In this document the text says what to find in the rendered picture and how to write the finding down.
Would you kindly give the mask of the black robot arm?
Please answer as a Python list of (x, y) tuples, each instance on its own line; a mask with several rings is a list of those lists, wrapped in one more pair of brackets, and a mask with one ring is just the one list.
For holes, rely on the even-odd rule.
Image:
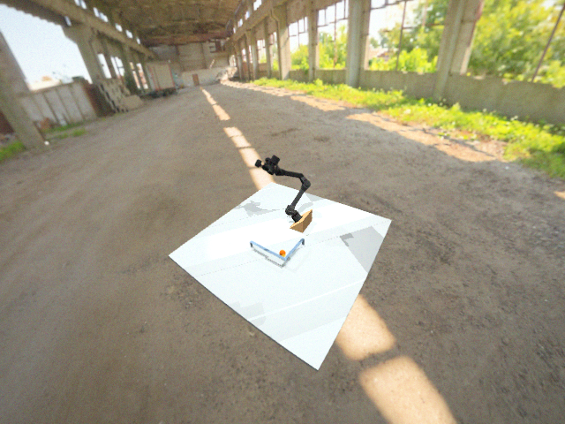
[(285, 213), (288, 216), (291, 216), (295, 223), (298, 222), (302, 218), (302, 216), (295, 210), (295, 207), (298, 204), (298, 201), (300, 200), (304, 192), (311, 186), (311, 182), (307, 180), (307, 178), (304, 176), (303, 173), (288, 171), (279, 168), (278, 163), (280, 162), (280, 159), (275, 155), (273, 155), (271, 159), (266, 158), (265, 161), (266, 163), (264, 164), (268, 164), (266, 166), (266, 170), (269, 174), (271, 174), (272, 171), (275, 170), (276, 176), (291, 176), (291, 177), (299, 178), (300, 181), (302, 182), (301, 189), (298, 192), (297, 196), (295, 197), (294, 201), (290, 205), (288, 205), (287, 208), (285, 209)]

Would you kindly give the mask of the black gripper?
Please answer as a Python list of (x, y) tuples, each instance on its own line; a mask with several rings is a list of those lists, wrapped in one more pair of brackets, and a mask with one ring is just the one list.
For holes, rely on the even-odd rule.
[[(262, 168), (263, 170), (265, 170), (266, 172), (267, 172), (267, 170), (266, 170), (266, 166), (267, 166), (267, 165), (268, 165), (268, 164), (261, 165), (261, 160), (259, 160), (259, 159), (257, 159), (256, 162), (255, 162), (255, 164), (254, 164), (255, 167), (257, 167), (257, 168), (261, 167), (261, 168)], [(268, 172), (267, 172), (267, 173), (268, 173)], [(275, 170), (272, 171), (272, 173), (271, 173), (270, 175), (274, 175), (274, 173), (275, 173)]]

